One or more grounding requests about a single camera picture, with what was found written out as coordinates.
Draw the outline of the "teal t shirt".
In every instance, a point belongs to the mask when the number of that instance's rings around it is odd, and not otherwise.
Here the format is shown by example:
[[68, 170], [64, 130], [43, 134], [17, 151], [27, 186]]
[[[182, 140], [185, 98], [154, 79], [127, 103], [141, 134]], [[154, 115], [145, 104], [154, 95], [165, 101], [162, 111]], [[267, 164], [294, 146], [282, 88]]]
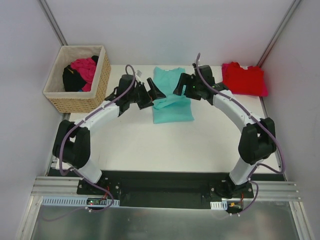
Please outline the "teal t shirt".
[[165, 70], [159, 67], [154, 68], [153, 82], [166, 96], [153, 102], [152, 112], [154, 124], [192, 122], [194, 120], [191, 110], [191, 100], [184, 95], [173, 94], [180, 76], [184, 72], [185, 69], [181, 67], [171, 70]]

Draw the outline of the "wicker basket with liner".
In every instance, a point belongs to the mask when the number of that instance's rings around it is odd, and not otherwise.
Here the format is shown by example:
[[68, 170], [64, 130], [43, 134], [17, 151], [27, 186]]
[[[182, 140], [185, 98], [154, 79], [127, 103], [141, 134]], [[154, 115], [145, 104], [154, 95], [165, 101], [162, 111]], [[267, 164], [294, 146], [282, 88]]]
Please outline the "wicker basket with liner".
[[[77, 59], [98, 56], [91, 91], [67, 92], [63, 84], [64, 68]], [[44, 96], [60, 113], [89, 113], [106, 97], [111, 65], [102, 45], [63, 45], [43, 89]]]

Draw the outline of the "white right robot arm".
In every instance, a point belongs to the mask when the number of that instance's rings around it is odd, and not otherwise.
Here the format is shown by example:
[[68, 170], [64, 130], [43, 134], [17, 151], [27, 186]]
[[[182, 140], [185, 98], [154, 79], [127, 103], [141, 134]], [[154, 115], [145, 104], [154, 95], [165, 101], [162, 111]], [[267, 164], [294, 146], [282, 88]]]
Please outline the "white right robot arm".
[[218, 196], [234, 198], [242, 193], [257, 165], [277, 149], [275, 123], [271, 118], [261, 118], [243, 109], [228, 87], [216, 83], [208, 65], [194, 68], [193, 74], [182, 73], [173, 94], [194, 100], [206, 100], [222, 111], [239, 129], [239, 160], [225, 181], [215, 188]]

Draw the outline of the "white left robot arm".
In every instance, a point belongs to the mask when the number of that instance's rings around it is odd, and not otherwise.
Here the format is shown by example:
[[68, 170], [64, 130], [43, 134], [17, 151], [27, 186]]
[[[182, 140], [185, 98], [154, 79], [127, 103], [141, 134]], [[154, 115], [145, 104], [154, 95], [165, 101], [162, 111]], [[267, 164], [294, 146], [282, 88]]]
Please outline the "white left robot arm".
[[59, 160], [61, 175], [73, 171], [88, 182], [94, 194], [105, 191], [106, 178], [91, 158], [91, 137], [100, 127], [121, 116], [131, 104], [137, 104], [142, 110], [166, 97], [151, 78], [147, 83], [149, 90], [135, 76], [124, 74], [113, 92], [87, 116], [76, 121], [63, 120], [59, 124], [52, 154]]

